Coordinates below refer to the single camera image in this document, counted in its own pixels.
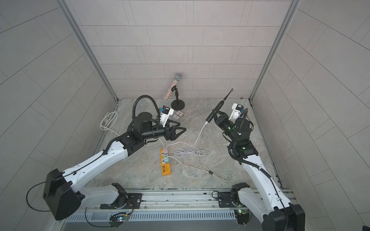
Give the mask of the orange power strip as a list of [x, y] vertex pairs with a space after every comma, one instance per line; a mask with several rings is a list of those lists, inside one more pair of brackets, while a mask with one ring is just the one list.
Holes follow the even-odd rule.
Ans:
[[171, 174], [171, 166], [170, 163], [164, 164], [163, 163], [163, 156], [164, 154], [162, 153], [161, 149], [161, 172], [163, 176], [169, 176]]

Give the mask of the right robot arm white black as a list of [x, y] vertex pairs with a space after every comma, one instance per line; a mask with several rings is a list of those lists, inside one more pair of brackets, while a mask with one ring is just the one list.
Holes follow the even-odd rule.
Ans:
[[260, 196], [257, 197], [247, 184], [238, 183], [231, 190], [234, 204], [246, 206], [261, 222], [264, 231], [305, 230], [303, 208], [293, 204], [273, 181], [250, 141], [253, 123], [248, 119], [247, 110], [237, 110], [236, 113], [231, 118], [214, 109], [212, 116], [230, 140], [227, 147], [230, 157], [247, 171]]

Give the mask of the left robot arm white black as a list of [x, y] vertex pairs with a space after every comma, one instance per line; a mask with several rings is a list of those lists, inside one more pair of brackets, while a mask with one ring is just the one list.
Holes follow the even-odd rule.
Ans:
[[169, 117], [173, 110], [159, 108], [149, 95], [142, 95], [133, 104], [132, 122], [127, 131], [109, 141], [106, 148], [89, 159], [64, 171], [54, 169], [48, 173], [43, 199], [55, 220], [64, 220], [80, 207], [126, 204], [126, 191], [118, 183], [107, 187], [86, 188], [85, 185], [111, 165], [131, 156], [149, 142], [160, 137], [176, 140], [187, 129]]

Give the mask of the black electric toothbrush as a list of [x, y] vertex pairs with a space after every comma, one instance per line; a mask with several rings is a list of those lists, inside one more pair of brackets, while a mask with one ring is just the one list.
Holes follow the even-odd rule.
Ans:
[[222, 108], [222, 106], [224, 105], [226, 99], [228, 98], [228, 96], [230, 95], [230, 93], [233, 92], [234, 89], [231, 89], [229, 91], [229, 93], [225, 96], [225, 98], [223, 100], [221, 100], [218, 105], [212, 110], [212, 112], [209, 114], [209, 116], [206, 118], [206, 122], [207, 123], [210, 123], [211, 120], [214, 118], [215, 114]]

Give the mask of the teal charger adapter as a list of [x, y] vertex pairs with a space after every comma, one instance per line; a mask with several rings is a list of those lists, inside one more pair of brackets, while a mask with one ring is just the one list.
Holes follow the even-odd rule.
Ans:
[[163, 156], [163, 163], [164, 163], [164, 164], [169, 163], [169, 156], [168, 156], [168, 155], [164, 155], [164, 156]]

